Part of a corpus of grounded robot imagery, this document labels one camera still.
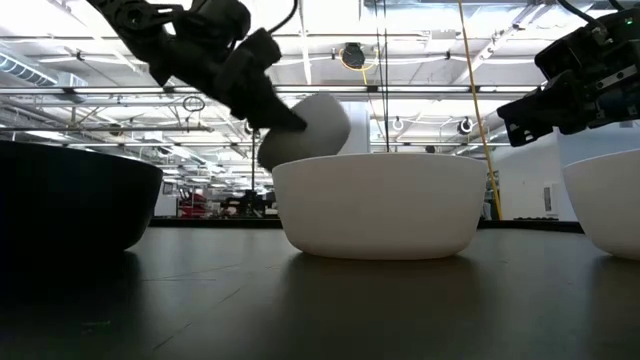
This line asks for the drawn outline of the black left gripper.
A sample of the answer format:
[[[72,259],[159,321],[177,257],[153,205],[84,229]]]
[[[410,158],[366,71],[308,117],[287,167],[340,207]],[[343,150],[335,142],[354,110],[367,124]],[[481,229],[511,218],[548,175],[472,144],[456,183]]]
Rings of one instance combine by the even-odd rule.
[[[239,1],[194,1],[164,12],[164,79],[175,77],[226,105],[253,129],[301,132],[307,123],[277,96],[265,71],[281,57],[271,33],[251,31]]]

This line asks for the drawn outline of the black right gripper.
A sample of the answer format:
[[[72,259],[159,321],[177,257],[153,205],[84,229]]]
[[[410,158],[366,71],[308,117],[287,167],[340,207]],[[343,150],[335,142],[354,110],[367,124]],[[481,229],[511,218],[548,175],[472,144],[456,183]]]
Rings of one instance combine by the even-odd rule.
[[[547,80],[497,109],[512,147],[639,118],[639,9],[601,16],[535,56]]]

